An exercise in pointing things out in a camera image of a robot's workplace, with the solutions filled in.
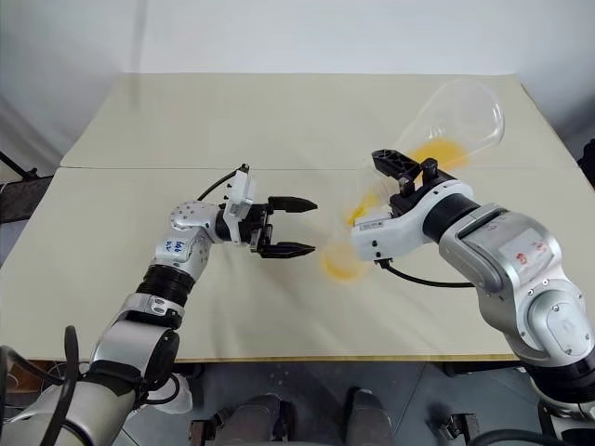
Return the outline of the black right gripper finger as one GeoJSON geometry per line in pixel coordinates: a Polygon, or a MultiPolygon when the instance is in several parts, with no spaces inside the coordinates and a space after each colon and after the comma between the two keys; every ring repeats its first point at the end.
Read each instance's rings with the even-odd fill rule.
{"type": "Polygon", "coordinates": [[[375,169],[394,179],[416,179],[421,171],[420,164],[396,150],[377,150],[371,153],[375,169]]]}

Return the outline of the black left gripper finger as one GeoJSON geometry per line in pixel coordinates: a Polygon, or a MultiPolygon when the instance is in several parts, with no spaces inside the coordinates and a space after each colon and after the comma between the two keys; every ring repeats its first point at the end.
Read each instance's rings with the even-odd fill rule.
{"type": "Polygon", "coordinates": [[[310,200],[293,196],[271,196],[268,198],[268,207],[272,211],[283,211],[288,214],[305,213],[318,208],[310,200]]]}
{"type": "Polygon", "coordinates": [[[290,259],[306,256],[315,251],[315,247],[304,243],[279,242],[265,244],[259,249],[259,255],[268,259],[290,259]]]}

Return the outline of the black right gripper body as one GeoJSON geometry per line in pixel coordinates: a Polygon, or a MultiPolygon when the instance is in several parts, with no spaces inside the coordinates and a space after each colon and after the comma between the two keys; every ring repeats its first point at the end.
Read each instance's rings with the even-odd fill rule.
{"type": "Polygon", "coordinates": [[[408,213],[435,186],[454,179],[453,176],[442,171],[438,161],[433,158],[424,160],[420,167],[421,171],[416,179],[395,179],[398,183],[398,192],[390,197],[392,216],[408,213]]]}

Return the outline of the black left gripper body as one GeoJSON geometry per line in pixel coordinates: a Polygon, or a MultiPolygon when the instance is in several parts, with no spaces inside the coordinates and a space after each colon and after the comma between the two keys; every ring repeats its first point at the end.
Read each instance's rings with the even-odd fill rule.
{"type": "Polygon", "coordinates": [[[247,215],[238,223],[240,241],[249,246],[250,251],[261,257],[272,257],[272,224],[269,217],[274,213],[270,202],[253,204],[247,215]]]}

